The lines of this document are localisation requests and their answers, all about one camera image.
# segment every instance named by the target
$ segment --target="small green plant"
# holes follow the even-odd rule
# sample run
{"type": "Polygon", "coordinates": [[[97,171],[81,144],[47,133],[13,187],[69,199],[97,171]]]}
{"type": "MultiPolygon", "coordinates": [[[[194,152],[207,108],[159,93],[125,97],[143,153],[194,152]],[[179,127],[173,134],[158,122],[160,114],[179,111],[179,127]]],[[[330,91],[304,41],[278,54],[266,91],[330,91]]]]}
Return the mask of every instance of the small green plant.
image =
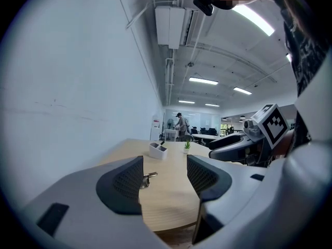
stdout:
{"type": "Polygon", "coordinates": [[[190,149],[190,140],[185,143],[185,149],[190,149]]]}

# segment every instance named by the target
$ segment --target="window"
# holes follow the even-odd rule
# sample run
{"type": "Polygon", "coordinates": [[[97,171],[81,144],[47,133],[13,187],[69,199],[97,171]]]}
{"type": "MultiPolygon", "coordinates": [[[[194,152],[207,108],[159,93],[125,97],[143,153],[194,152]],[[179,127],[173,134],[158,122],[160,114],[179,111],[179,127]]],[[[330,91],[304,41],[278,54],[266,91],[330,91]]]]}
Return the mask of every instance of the window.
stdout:
{"type": "Polygon", "coordinates": [[[221,124],[220,126],[220,135],[225,136],[227,135],[226,131],[229,130],[230,127],[232,127],[232,124],[221,124]]]}

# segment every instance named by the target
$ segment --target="white pen holder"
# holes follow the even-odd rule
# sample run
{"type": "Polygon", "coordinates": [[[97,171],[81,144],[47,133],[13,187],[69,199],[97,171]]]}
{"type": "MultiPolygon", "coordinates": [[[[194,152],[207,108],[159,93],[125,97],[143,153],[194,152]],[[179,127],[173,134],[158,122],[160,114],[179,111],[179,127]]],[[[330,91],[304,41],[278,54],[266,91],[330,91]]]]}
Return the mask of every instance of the white pen holder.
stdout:
{"type": "Polygon", "coordinates": [[[167,148],[160,146],[159,148],[157,148],[159,146],[159,144],[157,143],[150,143],[149,145],[149,156],[155,159],[160,159],[160,160],[164,160],[167,157],[167,148]]]}

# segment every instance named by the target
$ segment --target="wooden floor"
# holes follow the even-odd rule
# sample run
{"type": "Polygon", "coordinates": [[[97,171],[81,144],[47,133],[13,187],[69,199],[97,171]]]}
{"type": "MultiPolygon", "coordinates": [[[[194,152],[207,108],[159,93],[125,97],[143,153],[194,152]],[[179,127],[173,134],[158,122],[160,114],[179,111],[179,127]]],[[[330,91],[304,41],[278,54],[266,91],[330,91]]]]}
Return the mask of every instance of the wooden floor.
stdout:
{"type": "Polygon", "coordinates": [[[169,247],[175,249],[191,248],[191,239],[195,225],[182,229],[157,234],[169,247]]]}

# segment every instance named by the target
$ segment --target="person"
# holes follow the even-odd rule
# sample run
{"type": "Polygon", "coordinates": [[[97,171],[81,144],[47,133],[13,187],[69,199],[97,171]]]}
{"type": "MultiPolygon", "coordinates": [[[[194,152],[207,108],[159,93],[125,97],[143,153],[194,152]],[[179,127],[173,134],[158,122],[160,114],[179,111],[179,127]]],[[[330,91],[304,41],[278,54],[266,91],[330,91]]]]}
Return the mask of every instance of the person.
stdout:
{"type": "MultiPolygon", "coordinates": [[[[255,0],[214,0],[225,10],[237,4],[255,0]]],[[[330,8],[329,0],[271,0],[280,8],[284,19],[286,48],[300,96],[311,82],[331,46],[331,22],[324,9],[330,8]]],[[[289,131],[273,150],[273,155],[287,155],[294,148],[310,141],[310,134],[297,113],[295,129],[289,131]]]]}
{"type": "Polygon", "coordinates": [[[182,118],[181,113],[177,113],[176,117],[178,117],[178,122],[175,126],[179,125],[180,131],[178,136],[179,136],[179,141],[181,141],[186,134],[187,126],[184,119],[182,118]]]}

